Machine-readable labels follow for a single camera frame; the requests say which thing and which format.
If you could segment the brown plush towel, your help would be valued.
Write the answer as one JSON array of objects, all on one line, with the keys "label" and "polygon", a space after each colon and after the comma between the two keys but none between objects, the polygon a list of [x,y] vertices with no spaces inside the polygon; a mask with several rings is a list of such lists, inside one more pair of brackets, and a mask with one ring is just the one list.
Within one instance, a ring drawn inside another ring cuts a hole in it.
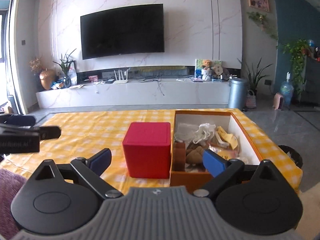
[{"label": "brown plush towel", "polygon": [[202,146],[191,142],[185,152],[185,171],[186,172],[206,172],[203,165],[203,154],[209,146]]}]

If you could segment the hanging green vine plant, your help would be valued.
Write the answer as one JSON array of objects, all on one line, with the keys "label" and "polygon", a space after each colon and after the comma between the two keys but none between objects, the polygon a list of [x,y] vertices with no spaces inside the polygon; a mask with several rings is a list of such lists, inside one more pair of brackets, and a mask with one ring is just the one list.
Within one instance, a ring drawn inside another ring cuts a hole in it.
[{"label": "hanging green vine plant", "polygon": [[286,44],[281,43],[280,47],[284,54],[290,54],[292,83],[295,89],[295,98],[298,99],[302,92],[302,74],[305,67],[305,56],[309,52],[309,44],[306,39],[300,38]]}]

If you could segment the brown bear-shaped sponge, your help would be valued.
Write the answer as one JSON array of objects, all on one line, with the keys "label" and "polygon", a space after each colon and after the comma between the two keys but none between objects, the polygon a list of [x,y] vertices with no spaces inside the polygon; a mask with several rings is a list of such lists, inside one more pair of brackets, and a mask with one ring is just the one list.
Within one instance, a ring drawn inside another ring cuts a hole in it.
[{"label": "brown bear-shaped sponge", "polygon": [[174,142],[173,152],[172,152],[172,169],[178,172],[185,171],[185,161],[186,152],[185,152],[185,143],[183,142]]}]

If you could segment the green plant in glass vase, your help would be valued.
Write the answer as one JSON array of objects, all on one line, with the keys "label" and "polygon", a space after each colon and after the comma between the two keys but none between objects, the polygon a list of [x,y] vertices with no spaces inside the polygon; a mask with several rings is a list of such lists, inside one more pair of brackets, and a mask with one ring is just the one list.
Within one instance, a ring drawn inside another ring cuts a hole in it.
[{"label": "green plant in glass vase", "polygon": [[69,71],[72,64],[75,64],[75,60],[72,59],[71,55],[75,52],[75,49],[71,51],[69,54],[65,53],[65,55],[61,54],[59,62],[53,61],[53,63],[57,64],[62,70],[62,83],[64,88],[69,88],[72,85],[71,78],[69,76]]}]

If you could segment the white marble tv console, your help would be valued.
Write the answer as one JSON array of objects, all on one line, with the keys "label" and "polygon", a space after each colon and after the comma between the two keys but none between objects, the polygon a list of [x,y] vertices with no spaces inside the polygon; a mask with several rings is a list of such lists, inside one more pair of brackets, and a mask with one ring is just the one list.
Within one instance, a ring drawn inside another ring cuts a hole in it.
[{"label": "white marble tv console", "polygon": [[191,82],[176,79],[124,84],[84,85],[81,88],[47,90],[36,94],[40,108],[132,106],[132,105],[215,105],[227,106],[227,82]]}]

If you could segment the teddy bear toy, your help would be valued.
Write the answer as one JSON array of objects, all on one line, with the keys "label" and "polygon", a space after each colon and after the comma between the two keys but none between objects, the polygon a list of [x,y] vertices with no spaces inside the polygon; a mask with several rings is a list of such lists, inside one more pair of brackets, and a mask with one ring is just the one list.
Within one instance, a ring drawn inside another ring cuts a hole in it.
[{"label": "teddy bear toy", "polygon": [[212,62],[210,60],[202,60],[201,75],[203,81],[210,81],[212,75]]}]

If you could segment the potted floor plant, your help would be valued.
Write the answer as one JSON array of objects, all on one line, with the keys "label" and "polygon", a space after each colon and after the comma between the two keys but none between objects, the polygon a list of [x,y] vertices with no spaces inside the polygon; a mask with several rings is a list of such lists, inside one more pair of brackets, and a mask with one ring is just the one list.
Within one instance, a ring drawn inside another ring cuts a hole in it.
[{"label": "potted floor plant", "polygon": [[248,90],[247,90],[247,99],[246,99],[246,104],[245,107],[247,109],[255,109],[257,107],[257,88],[259,85],[259,82],[265,78],[268,77],[268,75],[263,74],[264,70],[272,66],[272,64],[268,64],[264,67],[261,67],[261,60],[260,58],[259,62],[257,63],[256,66],[249,65],[245,61],[239,61],[242,67],[244,67],[246,75],[247,75],[247,81],[248,81]]}]

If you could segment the dried flower bouquet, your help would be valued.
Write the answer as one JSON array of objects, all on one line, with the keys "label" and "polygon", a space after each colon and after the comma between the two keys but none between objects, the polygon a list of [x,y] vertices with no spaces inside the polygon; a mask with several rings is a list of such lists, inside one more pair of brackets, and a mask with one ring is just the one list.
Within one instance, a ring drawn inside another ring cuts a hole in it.
[{"label": "dried flower bouquet", "polygon": [[43,71],[41,60],[37,57],[35,57],[33,60],[29,62],[29,66],[31,72],[34,74],[40,74]]}]

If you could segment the yellow checkered tablecloth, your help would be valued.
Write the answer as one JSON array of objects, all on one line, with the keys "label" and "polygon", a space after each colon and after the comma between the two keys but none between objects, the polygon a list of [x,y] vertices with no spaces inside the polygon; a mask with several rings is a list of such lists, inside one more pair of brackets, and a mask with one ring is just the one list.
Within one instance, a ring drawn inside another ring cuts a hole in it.
[{"label": "yellow checkered tablecloth", "polygon": [[[303,171],[240,110],[231,113],[239,120],[254,147],[264,159],[270,159],[298,190]],[[69,163],[76,157],[89,158],[103,148],[112,152],[111,166],[102,178],[122,193],[133,187],[167,187],[167,179],[131,178],[127,171],[122,141],[132,122],[169,122],[174,123],[175,110],[140,110],[60,113],[45,124],[59,126],[61,136],[55,140],[41,142],[39,153],[12,154],[1,162],[1,168],[29,178],[44,159],[53,159],[57,164]]]}]

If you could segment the orange cardboard box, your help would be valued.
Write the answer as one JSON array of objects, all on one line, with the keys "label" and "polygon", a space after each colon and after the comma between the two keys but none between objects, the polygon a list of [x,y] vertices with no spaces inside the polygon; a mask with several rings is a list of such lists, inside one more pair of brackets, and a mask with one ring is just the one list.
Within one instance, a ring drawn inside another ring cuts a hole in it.
[{"label": "orange cardboard box", "polygon": [[[239,118],[232,112],[228,111],[200,111],[200,110],[178,110],[174,117],[174,131],[172,133],[172,151],[171,151],[171,169],[170,169],[170,185],[171,186],[185,186],[188,192],[200,188],[205,183],[212,179],[212,175],[206,169],[206,172],[178,172],[172,169],[172,152],[175,141],[174,133],[178,123],[186,123],[200,126],[200,124],[209,123],[215,124],[216,129],[221,126],[227,133],[232,133],[238,139],[239,156],[237,159],[244,161],[249,165],[258,165],[262,160],[262,156],[253,144],[245,128],[240,123]],[[185,143],[185,151],[191,142]],[[200,143],[202,146],[210,145],[210,143],[218,144],[222,147],[230,146],[229,143],[220,139],[217,131],[211,140]]]}]

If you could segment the framed wall picture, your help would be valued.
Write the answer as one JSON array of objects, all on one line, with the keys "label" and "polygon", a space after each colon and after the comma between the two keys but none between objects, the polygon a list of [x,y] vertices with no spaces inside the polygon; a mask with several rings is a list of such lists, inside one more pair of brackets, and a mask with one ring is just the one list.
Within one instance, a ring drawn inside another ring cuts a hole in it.
[{"label": "framed wall picture", "polygon": [[268,0],[248,0],[249,6],[265,12],[270,12]]}]

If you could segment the white plastic bag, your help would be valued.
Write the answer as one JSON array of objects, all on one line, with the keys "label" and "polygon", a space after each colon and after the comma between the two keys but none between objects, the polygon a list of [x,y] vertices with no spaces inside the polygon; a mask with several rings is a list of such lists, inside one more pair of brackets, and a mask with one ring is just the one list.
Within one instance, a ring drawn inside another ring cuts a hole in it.
[{"label": "white plastic bag", "polygon": [[191,142],[198,141],[200,136],[198,135],[199,126],[178,123],[174,133],[174,139],[178,142]]}]

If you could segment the golden round vase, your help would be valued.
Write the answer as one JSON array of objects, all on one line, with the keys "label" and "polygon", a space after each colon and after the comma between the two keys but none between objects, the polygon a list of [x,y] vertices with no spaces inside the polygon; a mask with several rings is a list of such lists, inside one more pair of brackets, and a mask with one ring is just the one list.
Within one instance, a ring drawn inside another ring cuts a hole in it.
[{"label": "golden round vase", "polygon": [[43,70],[39,75],[41,85],[45,90],[50,90],[56,79],[56,72],[52,69]]}]

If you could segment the black wall television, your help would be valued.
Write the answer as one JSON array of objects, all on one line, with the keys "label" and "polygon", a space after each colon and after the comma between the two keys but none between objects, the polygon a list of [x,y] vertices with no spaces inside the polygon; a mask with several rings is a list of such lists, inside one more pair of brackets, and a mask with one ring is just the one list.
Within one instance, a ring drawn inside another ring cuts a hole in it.
[{"label": "black wall television", "polygon": [[164,6],[119,7],[80,17],[82,58],[163,53]]}]

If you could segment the white wifi router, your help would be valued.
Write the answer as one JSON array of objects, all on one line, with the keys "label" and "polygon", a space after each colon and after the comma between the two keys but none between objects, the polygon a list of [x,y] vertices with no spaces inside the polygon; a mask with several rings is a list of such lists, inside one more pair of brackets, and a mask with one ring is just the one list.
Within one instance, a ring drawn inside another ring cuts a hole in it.
[{"label": "white wifi router", "polygon": [[128,70],[117,70],[114,71],[115,84],[124,84],[128,82]]}]

